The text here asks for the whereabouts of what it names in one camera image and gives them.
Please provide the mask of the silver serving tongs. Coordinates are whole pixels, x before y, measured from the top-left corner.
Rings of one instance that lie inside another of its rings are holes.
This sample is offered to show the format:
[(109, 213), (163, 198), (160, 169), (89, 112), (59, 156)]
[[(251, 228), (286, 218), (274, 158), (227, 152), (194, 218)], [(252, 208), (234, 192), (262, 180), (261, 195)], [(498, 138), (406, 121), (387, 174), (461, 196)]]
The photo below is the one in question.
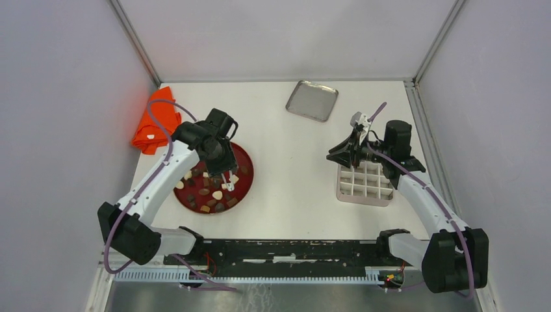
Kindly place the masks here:
[(222, 188), (228, 192), (233, 192), (235, 190), (234, 175), (232, 171), (224, 172), (221, 174), (223, 186)]

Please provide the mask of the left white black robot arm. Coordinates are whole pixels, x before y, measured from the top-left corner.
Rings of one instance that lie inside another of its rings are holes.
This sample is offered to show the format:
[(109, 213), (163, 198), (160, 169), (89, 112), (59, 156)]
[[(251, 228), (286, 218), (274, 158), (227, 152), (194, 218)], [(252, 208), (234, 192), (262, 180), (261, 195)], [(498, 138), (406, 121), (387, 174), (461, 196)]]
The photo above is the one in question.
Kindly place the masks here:
[(205, 120), (184, 122), (169, 136), (168, 148), (146, 176), (117, 203), (103, 203), (97, 211), (105, 241), (104, 264), (114, 249), (132, 263), (145, 265), (157, 255), (179, 254), (198, 264), (204, 247), (200, 235), (186, 227), (166, 229), (152, 223), (176, 184), (195, 165), (204, 163), (211, 177), (234, 174), (238, 164), (231, 147), (238, 123), (226, 112), (212, 109)]

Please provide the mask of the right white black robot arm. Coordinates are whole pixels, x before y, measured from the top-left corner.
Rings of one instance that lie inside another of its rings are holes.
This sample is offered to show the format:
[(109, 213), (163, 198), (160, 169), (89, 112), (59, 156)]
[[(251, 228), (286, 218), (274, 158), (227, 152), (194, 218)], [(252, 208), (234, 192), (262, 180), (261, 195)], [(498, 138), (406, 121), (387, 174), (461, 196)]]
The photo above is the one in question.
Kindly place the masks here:
[(413, 127), (401, 120), (386, 123), (382, 139), (369, 140), (371, 118), (351, 122), (347, 139), (328, 151), (327, 160), (356, 169), (365, 161), (379, 163), (392, 188), (413, 208), (429, 240), (406, 229), (381, 231), (376, 259), (392, 265), (401, 259), (422, 273), (433, 293), (454, 292), (472, 298), (487, 285), (489, 238), (481, 228), (460, 219), (435, 190), (424, 165), (412, 154)]

